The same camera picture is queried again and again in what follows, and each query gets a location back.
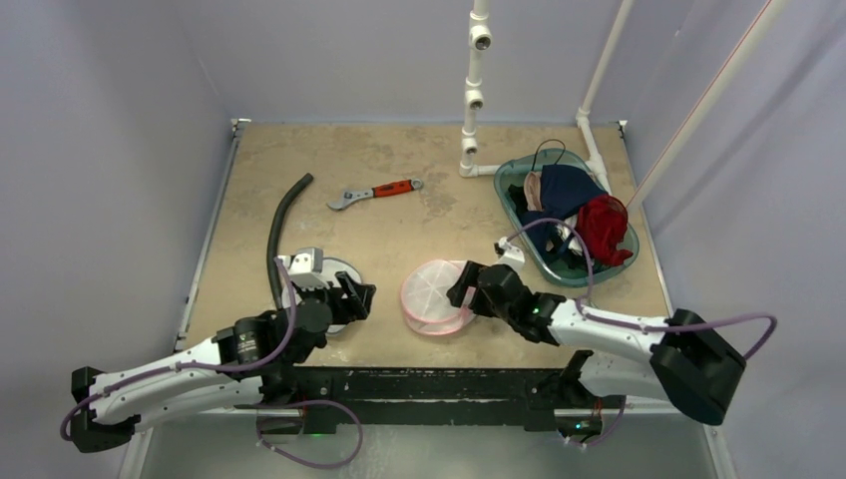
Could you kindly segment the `navy blue bra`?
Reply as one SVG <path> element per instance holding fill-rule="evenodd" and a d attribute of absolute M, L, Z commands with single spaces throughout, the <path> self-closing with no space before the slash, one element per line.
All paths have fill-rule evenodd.
<path fill-rule="evenodd" d="M 542 202 L 540 212 L 518 215 L 525 225 L 538 219 L 565 220 L 575 217 L 589 200 L 606 193 L 585 170 L 569 165 L 545 165 L 542 172 Z M 527 230 L 528 238 L 542 256 L 555 256 L 552 238 L 556 225 L 543 223 Z"/>

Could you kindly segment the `pink-trimmed white mesh laundry bag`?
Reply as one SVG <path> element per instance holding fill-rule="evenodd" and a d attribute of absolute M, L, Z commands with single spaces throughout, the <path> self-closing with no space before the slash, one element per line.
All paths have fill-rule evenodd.
<path fill-rule="evenodd" d="M 417 334 L 440 336 L 457 333 L 475 318 L 469 305 L 468 290 L 460 306 L 447 296 L 466 265 L 465 260 L 433 259 L 414 269 L 403 282 L 399 299 L 406 324 Z"/>

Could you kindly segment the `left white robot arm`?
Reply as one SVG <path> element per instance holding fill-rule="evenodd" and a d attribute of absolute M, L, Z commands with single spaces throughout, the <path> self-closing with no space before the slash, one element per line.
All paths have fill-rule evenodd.
<path fill-rule="evenodd" d="M 183 351 L 119 372 L 73 371 L 74 407 L 60 437 L 82 453 L 110 450 L 162 422 L 221 407 L 283 408 L 314 399 L 305 362 L 328 333 L 368 317 L 377 291 L 348 270 L 276 275 L 277 308 L 237 320 Z"/>

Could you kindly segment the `red garment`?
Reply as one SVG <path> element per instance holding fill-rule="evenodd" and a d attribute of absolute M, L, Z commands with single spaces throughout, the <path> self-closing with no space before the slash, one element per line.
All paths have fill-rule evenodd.
<path fill-rule="evenodd" d="M 629 228 L 629 214 L 617 198 L 603 194 L 579 210 L 576 230 L 592 259 L 604 266 L 621 266 L 633 252 L 619 248 Z"/>

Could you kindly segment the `white bra with black straps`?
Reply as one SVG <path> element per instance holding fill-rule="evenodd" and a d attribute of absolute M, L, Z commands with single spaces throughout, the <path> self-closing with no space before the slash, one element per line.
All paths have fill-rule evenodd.
<path fill-rule="evenodd" d="M 576 220 L 574 218 L 565 219 L 560 225 L 556 225 L 556 232 L 552 238 L 555 253 L 564 254 L 568 252 L 576 257 L 585 257 L 584 249 L 574 234 L 575 227 Z"/>

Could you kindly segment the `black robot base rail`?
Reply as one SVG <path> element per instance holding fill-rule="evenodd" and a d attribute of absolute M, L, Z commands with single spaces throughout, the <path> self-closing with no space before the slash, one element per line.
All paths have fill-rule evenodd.
<path fill-rule="evenodd" d="M 611 412 L 622 395 L 600 398 L 577 379 L 589 354 L 553 368 L 296 366 L 274 378 L 259 408 L 304 408 L 307 434 L 331 434 L 358 419 L 367 425 L 517 426 L 555 431 L 568 417 Z"/>

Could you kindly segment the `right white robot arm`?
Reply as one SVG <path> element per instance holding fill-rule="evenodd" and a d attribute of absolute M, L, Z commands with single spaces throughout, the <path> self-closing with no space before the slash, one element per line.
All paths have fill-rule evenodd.
<path fill-rule="evenodd" d="M 688 418 L 723 423 L 747 360 L 698 314 L 632 316 L 560 294 L 533 292 L 505 264 L 469 262 L 446 296 L 455 307 L 504 320 L 525 339 L 591 350 L 563 375 L 560 391 L 575 406 L 596 396 L 669 402 Z"/>

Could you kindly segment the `blue-trimmed white mesh laundry bag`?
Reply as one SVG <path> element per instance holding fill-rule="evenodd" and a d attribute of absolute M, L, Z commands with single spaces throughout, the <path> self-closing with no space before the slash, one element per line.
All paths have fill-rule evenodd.
<path fill-rule="evenodd" d="M 373 285 L 365 283 L 360 271 L 348 261 L 325 256 L 320 249 L 304 249 L 278 259 L 284 263 L 291 284 L 283 285 L 276 296 L 279 308 L 291 306 L 290 290 L 297 301 L 324 300 L 334 317 L 327 330 L 329 336 L 340 334 L 347 324 L 363 320 L 369 314 Z"/>

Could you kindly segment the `pink bra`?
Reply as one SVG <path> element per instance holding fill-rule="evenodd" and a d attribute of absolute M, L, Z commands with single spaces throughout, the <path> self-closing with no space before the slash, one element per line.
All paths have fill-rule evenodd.
<path fill-rule="evenodd" d="M 542 202 L 542 173 L 532 171 L 526 174 L 523 188 L 527 202 L 527 210 L 540 212 L 544 209 Z"/>

